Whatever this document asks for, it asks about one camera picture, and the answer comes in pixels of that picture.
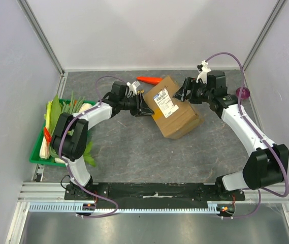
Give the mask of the brown cardboard express box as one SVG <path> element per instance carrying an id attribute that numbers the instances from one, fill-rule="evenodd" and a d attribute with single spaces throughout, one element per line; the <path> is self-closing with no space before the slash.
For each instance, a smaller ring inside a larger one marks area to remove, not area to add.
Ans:
<path id="1" fill-rule="evenodd" d="M 162 135 L 168 139 L 179 139 L 204 122 L 201 113 L 188 101 L 173 97 L 179 85 L 167 76 L 144 95 L 144 100 L 154 115 L 152 118 Z"/>

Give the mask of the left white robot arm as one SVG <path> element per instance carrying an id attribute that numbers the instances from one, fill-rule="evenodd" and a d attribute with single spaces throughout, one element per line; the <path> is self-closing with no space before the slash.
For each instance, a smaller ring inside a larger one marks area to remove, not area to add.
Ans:
<path id="1" fill-rule="evenodd" d="M 82 200 L 87 200 L 93 195 L 93 187 L 89 185 L 91 175 L 83 158 L 88 131 L 122 110 L 129 111 L 132 116 L 154 115 L 154 111 L 144 101 L 142 94 L 127 97 L 109 92 L 84 112 L 74 114 L 64 112 L 59 116 L 50 145 L 65 162 L 72 183 L 77 185 L 75 193 Z"/>

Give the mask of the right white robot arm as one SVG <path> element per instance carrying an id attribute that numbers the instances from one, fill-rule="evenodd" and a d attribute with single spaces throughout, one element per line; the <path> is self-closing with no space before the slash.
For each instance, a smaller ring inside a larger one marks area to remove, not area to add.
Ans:
<path id="1" fill-rule="evenodd" d="M 228 94 L 223 71 L 201 72 L 197 78 L 187 77 L 173 97 L 191 104 L 208 103 L 233 130 L 248 153 L 243 170 L 217 178 L 219 184 L 214 187 L 214 193 L 218 199 L 226 200 L 239 189 L 271 192 L 268 187 L 281 182 L 284 183 L 284 193 L 273 194 L 288 195 L 288 148 L 269 139 L 245 112 L 237 96 Z"/>

